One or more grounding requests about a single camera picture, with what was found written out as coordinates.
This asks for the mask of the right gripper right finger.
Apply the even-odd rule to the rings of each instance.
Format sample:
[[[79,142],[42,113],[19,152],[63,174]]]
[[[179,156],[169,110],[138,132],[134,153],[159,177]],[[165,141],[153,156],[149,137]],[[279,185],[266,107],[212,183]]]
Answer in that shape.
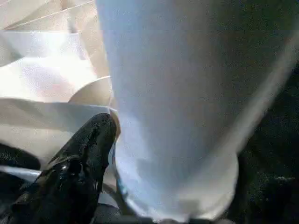
[[[238,161],[228,219],[236,224],[297,224],[299,133],[254,134]]]

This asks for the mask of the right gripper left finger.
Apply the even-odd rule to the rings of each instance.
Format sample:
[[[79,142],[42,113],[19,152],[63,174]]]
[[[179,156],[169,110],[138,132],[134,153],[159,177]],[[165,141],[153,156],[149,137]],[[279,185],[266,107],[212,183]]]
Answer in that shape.
[[[89,119],[10,206],[12,224],[89,224],[116,136],[112,116]]]

